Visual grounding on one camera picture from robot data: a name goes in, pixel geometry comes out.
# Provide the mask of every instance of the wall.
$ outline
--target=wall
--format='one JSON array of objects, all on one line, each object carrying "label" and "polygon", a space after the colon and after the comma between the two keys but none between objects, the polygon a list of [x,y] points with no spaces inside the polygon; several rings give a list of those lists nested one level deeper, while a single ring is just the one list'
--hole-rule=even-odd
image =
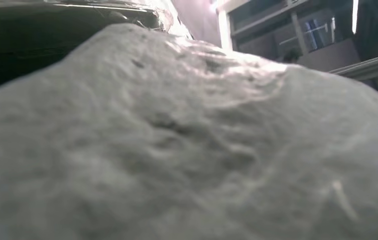
[{"label": "wall", "polygon": [[197,40],[221,46],[218,14],[211,9],[210,0],[171,0],[181,22]]},{"label": "wall", "polygon": [[329,72],[359,62],[360,59],[352,40],[347,39],[301,57],[298,64],[311,69]]}]

